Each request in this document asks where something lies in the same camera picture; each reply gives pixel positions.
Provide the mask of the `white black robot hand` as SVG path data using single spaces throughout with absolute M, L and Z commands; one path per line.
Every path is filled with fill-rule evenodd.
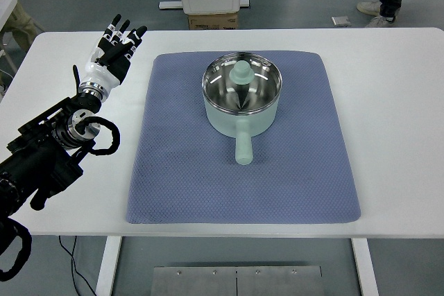
M 147 27 L 141 26 L 133 29 L 125 37 L 124 33 L 129 27 L 130 21 L 125 20 L 121 28 L 118 29 L 120 21 L 121 15 L 117 14 L 93 49 L 90 60 L 85 65 L 85 75 L 80 80 L 79 93 L 108 97 L 110 92 L 119 86 L 126 77 L 131 58 L 142 43 L 142 36 L 147 31 Z

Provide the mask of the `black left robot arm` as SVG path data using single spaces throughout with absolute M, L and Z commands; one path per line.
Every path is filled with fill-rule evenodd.
M 129 25 L 116 15 L 93 49 L 85 77 L 73 68 L 75 95 L 25 123 L 18 129 L 20 135 L 7 145 L 11 155 L 1 163 L 1 251 L 16 238 L 22 247 L 12 267 L 1 271 L 2 281 L 15 277 L 31 254 L 31 233 L 11 216 L 27 200 L 32 209 L 42 210 L 49 198 L 83 175 L 83 158 L 112 155 L 119 148 L 118 127 L 98 112 L 124 81 L 147 31 L 146 26 L 129 29 Z

